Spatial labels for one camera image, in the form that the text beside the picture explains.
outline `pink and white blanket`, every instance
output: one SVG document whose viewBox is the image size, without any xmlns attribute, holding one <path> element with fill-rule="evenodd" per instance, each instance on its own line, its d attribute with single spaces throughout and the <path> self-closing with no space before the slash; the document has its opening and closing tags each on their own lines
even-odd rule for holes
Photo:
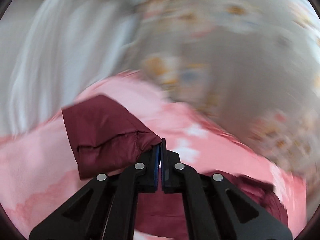
<svg viewBox="0 0 320 240">
<path fill-rule="evenodd" d="M 305 182 L 257 156 L 232 135 L 185 103 L 172 103 L 165 92 L 126 72 L 97 82 L 76 102 L 105 94 L 125 106 L 148 128 L 166 138 L 167 148 L 199 173 L 221 170 L 245 174 L 275 185 L 288 212 L 293 236 L 306 225 Z M 18 230 L 31 230 L 87 181 L 80 181 L 61 111 L 28 134 L 0 141 L 0 203 Z M 135 232 L 135 239 L 154 239 Z"/>
</svg>

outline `floral fabric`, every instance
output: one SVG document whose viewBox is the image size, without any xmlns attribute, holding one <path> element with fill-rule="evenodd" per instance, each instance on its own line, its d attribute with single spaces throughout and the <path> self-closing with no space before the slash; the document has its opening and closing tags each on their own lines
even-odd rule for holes
<svg viewBox="0 0 320 240">
<path fill-rule="evenodd" d="M 320 182 L 320 21 L 308 0 L 149 0 L 124 68 Z"/>
</svg>

